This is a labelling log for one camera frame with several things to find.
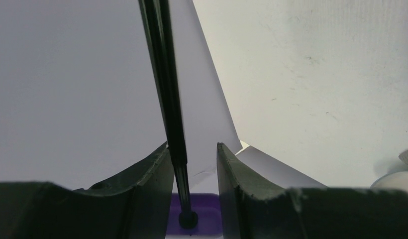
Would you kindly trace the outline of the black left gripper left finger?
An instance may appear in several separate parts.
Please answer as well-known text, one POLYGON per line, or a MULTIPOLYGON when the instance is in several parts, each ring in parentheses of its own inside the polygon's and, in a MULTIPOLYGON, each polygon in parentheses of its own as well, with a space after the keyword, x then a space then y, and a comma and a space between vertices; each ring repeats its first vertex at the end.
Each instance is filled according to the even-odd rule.
POLYGON ((88 189, 0 182, 0 239, 163 239, 173 181, 164 143, 88 189))

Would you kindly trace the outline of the mint green umbrella case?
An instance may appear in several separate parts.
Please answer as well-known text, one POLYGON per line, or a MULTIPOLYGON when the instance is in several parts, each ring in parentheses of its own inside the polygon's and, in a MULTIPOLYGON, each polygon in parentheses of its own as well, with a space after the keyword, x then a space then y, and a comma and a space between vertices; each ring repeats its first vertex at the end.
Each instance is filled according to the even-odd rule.
MULTIPOLYGON (((399 155, 399 159, 408 166, 408 149, 399 155)), ((408 193, 408 170, 386 174, 377 179, 371 188, 399 189, 408 193)))

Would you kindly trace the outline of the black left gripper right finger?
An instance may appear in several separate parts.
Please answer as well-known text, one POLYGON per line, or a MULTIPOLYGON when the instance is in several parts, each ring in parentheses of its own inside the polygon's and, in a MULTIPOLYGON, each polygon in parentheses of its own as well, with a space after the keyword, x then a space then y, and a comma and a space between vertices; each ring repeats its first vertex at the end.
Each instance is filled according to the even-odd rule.
POLYGON ((396 189, 282 188, 217 144, 226 239, 408 239, 408 193, 396 189))

